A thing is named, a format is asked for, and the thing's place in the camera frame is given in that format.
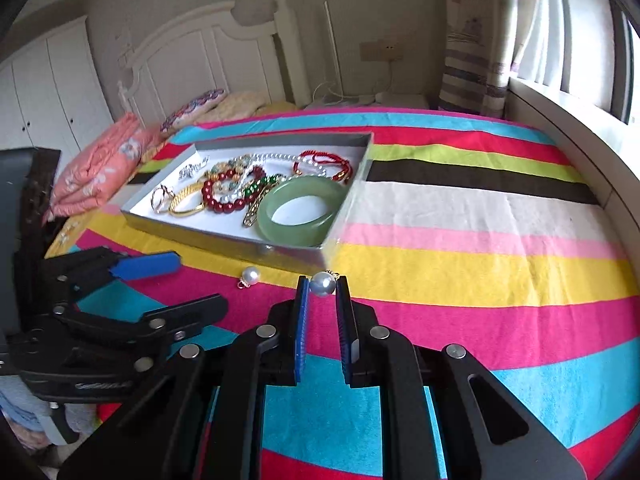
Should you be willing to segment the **white bedside table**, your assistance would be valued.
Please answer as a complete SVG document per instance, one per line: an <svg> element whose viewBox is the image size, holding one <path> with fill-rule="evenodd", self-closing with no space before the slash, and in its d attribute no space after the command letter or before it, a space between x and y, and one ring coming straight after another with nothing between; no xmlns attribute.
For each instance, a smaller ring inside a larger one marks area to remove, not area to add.
<svg viewBox="0 0 640 480"><path fill-rule="evenodd" d="M355 96L354 98L341 98L340 96L329 94L308 104L305 110L365 106L412 108L413 110L429 110L431 108L426 97L422 96L422 94L398 94L384 91L378 92L374 96Z"/></svg>

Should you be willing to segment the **striped window curtain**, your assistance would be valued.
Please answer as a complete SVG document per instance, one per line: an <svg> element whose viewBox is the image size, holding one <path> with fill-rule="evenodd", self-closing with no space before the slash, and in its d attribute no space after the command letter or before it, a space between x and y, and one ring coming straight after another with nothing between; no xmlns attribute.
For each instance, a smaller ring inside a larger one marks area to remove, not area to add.
<svg viewBox="0 0 640 480"><path fill-rule="evenodd" d="M634 54L614 0L446 0L446 13L442 110L501 118L521 79L629 119Z"/></svg>

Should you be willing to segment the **pearl earring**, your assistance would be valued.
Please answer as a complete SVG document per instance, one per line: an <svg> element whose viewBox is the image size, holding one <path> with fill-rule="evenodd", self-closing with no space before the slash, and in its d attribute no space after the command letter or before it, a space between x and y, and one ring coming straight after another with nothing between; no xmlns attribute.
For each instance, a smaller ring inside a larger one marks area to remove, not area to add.
<svg viewBox="0 0 640 480"><path fill-rule="evenodd" d="M330 270L317 272L309 282L309 289L318 297L331 296L336 291L339 278L340 274Z"/></svg>
<svg viewBox="0 0 640 480"><path fill-rule="evenodd" d="M260 274L260 270L256 268L256 266L248 266L241 272L238 284L236 284L236 286L238 286L239 289L253 287L260 282L261 277L262 274Z"/></svg>

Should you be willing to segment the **silver rhinestone brooch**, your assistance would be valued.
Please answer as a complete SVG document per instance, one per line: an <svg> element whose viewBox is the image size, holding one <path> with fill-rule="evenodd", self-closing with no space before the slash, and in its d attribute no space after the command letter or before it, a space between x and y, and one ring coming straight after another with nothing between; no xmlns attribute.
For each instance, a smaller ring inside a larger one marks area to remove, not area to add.
<svg viewBox="0 0 640 480"><path fill-rule="evenodd" d="M201 170L205 169L208 164L208 158L204 157L198 162L189 162L181 167L178 173L179 180L192 179Z"/></svg>

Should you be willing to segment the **striped colourful bed blanket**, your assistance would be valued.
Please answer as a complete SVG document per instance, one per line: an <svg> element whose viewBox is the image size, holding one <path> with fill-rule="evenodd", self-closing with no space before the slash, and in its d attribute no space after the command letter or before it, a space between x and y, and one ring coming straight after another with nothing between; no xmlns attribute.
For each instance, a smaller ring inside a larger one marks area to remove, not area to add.
<svg viewBox="0 0 640 480"><path fill-rule="evenodd" d="M462 344L597 479L639 421L639 284L566 156L512 122L356 108L187 128L139 176L149 180L195 142L305 130L373 133L370 174L330 266L354 299L414 344ZM82 310L135 321L219 292L228 318L196 338L213 348L294 292L295 274L279 270L238 289L243 263L137 231L112 204L68 220L48 255L169 249L184 267L164 280L112 284ZM378 390L345 385L334 300L312 301L302 383L267 393L262 478L380 478Z"/></svg>

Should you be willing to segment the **white wardrobe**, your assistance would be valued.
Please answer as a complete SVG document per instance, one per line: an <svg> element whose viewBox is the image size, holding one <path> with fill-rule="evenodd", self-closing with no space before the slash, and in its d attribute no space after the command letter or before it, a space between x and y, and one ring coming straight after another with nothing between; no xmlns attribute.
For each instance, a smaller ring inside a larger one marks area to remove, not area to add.
<svg viewBox="0 0 640 480"><path fill-rule="evenodd" d="M82 16L1 63L1 147L52 148L64 168L113 123Z"/></svg>

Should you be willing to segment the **pink folded quilt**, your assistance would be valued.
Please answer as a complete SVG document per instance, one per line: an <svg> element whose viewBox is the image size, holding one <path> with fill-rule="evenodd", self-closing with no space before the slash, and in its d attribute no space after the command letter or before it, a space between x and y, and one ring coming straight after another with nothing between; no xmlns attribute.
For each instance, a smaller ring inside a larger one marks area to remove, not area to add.
<svg viewBox="0 0 640 480"><path fill-rule="evenodd" d="M143 127L134 113L126 113L64 168L55 181L44 221L102 207L160 140L160 124Z"/></svg>

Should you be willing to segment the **gold rhinestone bangle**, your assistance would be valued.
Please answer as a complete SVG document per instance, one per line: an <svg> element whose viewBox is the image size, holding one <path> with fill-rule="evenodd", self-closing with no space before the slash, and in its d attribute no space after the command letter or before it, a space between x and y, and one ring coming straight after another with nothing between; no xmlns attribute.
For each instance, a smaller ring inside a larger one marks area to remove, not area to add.
<svg viewBox="0 0 640 480"><path fill-rule="evenodd" d="M202 199L203 182L191 183L172 196L168 214L174 218L186 218L199 214L205 209Z"/></svg>

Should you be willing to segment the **patterned pillow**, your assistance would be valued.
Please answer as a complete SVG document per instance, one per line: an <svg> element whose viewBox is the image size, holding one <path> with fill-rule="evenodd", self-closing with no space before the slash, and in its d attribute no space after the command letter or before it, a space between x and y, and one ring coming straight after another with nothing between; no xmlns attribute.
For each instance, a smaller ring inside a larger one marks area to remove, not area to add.
<svg viewBox="0 0 640 480"><path fill-rule="evenodd" d="M160 127L162 133L171 133L192 125L200 116L215 108L227 96L224 89L209 90L171 113Z"/></svg>

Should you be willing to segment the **grey shallow cardboard box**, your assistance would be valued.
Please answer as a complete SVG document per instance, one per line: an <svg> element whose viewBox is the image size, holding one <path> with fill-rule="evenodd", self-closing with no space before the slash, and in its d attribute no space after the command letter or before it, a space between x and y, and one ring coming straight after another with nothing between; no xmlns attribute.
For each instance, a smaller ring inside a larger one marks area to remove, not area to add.
<svg viewBox="0 0 640 480"><path fill-rule="evenodd" d="M314 273L329 268L334 259L370 168L372 141L370 132L313 131L196 142L135 192L122 213L130 226L148 234L255 264ZM192 179L178 179L182 166L204 157L208 158L205 169ZM329 178L347 188L344 203L319 246L272 244L262 238L257 223L248 229L242 226L262 186L305 176ZM204 183L205 209L191 217L171 217L172 196L195 182Z"/></svg>

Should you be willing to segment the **wall power socket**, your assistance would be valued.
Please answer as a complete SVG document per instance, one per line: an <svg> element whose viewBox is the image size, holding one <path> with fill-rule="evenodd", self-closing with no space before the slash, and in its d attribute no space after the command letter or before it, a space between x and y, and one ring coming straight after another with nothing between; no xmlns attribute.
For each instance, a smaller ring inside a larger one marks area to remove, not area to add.
<svg viewBox="0 0 640 480"><path fill-rule="evenodd" d="M390 63L404 58L404 46L390 40L360 42L359 53L362 62Z"/></svg>

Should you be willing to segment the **white upright lamp pole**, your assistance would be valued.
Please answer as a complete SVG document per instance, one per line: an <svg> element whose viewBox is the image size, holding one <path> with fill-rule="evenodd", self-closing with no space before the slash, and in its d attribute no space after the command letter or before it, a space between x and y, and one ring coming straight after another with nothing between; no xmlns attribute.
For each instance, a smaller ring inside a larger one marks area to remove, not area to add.
<svg viewBox="0 0 640 480"><path fill-rule="evenodd" d="M331 87L330 103L337 104L344 101L343 78L341 71L340 55L338 54L335 32L332 22L331 9L328 0L323 1L324 17L326 18L326 30L328 31L331 60L334 71L334 85Z"/></svg>

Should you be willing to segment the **white wooden headboard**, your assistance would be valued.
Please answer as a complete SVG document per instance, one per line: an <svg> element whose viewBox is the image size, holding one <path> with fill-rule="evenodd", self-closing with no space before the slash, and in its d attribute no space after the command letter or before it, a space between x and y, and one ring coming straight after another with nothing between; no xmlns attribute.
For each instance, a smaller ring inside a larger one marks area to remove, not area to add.
<svg viewBox="0 0 640 480"><path fill-rule="evenodd" d="M163 122L181 105L215 89L255 91L269 103L311 102L302 40L288 0L273 18L244 26L235 2L208 4L160 26L127 56L130 84L117 84L120 106L143 125Z"/></svg>

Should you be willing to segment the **green jade bangle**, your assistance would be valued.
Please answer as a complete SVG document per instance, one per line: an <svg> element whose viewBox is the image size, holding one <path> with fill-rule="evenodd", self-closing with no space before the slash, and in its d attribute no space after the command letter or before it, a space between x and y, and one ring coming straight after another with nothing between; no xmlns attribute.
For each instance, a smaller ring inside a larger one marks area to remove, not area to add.
<svg viewBox="0 0 640 480"><path fill-rule="evenodd" d="M347 188L325 177L297 177L278 184L260 202L257 229L264 240L317 247L344 203Z"/></svg>

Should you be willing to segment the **gold bar hair clip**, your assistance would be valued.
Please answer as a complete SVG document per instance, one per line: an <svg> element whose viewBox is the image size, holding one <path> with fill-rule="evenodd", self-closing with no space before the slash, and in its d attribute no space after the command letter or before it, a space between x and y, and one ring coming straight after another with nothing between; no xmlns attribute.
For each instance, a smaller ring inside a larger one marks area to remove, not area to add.
<svg viewBox="0 0 640 480"><path fill-rule="evenodd" d="M244 228L250 228L254 226L257 221L258 209L262 200L266 197L266 195L273 190L278 185L278 181L268 182L264 186L262 186L255 196L254 200L250 202L250 206L248 206L247 212L243 218L242 226Z"/></svg>

